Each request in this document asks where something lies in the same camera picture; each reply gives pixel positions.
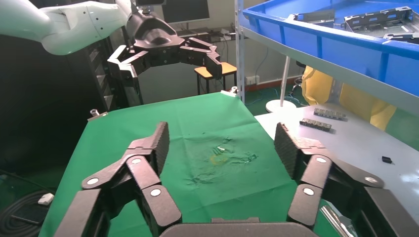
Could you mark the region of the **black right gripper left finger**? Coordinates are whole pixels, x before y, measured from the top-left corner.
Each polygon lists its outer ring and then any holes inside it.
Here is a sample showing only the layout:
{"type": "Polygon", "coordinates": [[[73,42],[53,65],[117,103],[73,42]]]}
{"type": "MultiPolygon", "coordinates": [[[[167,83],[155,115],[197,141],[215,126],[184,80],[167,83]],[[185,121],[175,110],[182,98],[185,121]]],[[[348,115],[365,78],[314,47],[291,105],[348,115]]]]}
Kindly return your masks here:
{"type": "Polygon", "coordinates": [[[60,225],[56,237],[106,237],[111,220],[136,201],[154,237],[182,221],[182,214],[160,174],[169,150],[167,122],[151,136],[133,140],[122,157],[86,177],[60,225]]]}

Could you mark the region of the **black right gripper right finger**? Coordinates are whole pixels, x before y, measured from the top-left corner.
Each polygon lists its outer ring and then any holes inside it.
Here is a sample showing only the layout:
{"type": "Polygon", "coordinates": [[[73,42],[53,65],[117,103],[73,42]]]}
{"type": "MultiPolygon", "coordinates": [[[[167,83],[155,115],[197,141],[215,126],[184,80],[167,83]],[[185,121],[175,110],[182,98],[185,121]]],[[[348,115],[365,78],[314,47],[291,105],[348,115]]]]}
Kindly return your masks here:
{"type": "Polygon", "coordinates": [[[288,221],[313,229],[322,211],[343,236],[418,236],[418,223],[378,176],[338,159],[318,140],[293,136],[281,122],[274,146],[297,182],[288,221]]]}

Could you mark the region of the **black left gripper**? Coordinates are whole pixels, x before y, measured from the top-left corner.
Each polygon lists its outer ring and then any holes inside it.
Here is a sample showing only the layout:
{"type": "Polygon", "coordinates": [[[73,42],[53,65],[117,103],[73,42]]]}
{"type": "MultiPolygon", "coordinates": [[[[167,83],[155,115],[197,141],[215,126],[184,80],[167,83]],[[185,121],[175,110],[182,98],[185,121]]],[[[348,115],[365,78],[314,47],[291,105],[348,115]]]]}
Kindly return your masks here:
{"type": "Polygon", "coordinates": [[[107,59],[113,78],[127,82],[150,67],[185,63],[206,70],[216,79],[222,77],[217,46],[197,38],[186,41],[154,14],[133,13],[126,23],[133,47],[120,45],[107,59]]]}

